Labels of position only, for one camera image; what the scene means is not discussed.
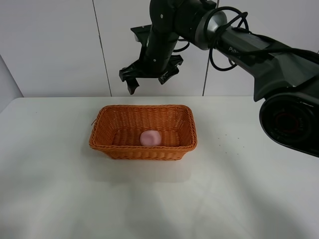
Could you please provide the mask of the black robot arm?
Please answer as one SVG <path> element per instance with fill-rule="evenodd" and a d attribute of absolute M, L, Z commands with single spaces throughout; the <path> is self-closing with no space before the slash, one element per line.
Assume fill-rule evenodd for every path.
<path fill-rule="evenodd" d="M 183 59 L 178 41 L 218 50 L 254 77 L 254 101 L 264 100 L 259 120 L 276 143 L 319 154 L 319 56 L 249 30 L 247 13 L 211 0 L 153 0 L 151 24 L 132 28 L 141 43 L 137 61 L 119 71 L 133 94 L 139 78 L 164 84 Z"/>

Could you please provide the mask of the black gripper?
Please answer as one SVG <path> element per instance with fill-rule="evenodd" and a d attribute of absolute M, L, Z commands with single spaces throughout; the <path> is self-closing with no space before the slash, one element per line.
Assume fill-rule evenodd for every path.
<path fill-rule="evenodd" d="M 183 63 L 180 55 L 173 51 L 179 36 L 174 32 L 160 33 L 152 25 L 131 28 L 136 40 L 142 45 L 138 60 L 119 71 L 120 79 L 126 81 L 130 95 L 140 86 L 137 78 L 158 78 L 165 84 L 179 73 Z"/>

